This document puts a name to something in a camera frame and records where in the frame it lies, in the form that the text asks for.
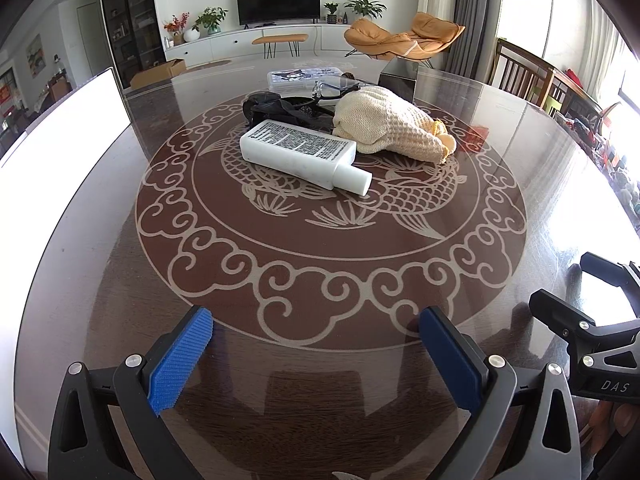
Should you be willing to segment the person's right hand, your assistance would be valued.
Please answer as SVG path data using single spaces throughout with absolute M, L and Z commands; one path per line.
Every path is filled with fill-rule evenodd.
M 580 430 L 580 446 L 586 446 L 594 455 L 602 450 L 613 431 L 626 437 L 637 426 L 638 420 L 638 405 L 600 401 Z

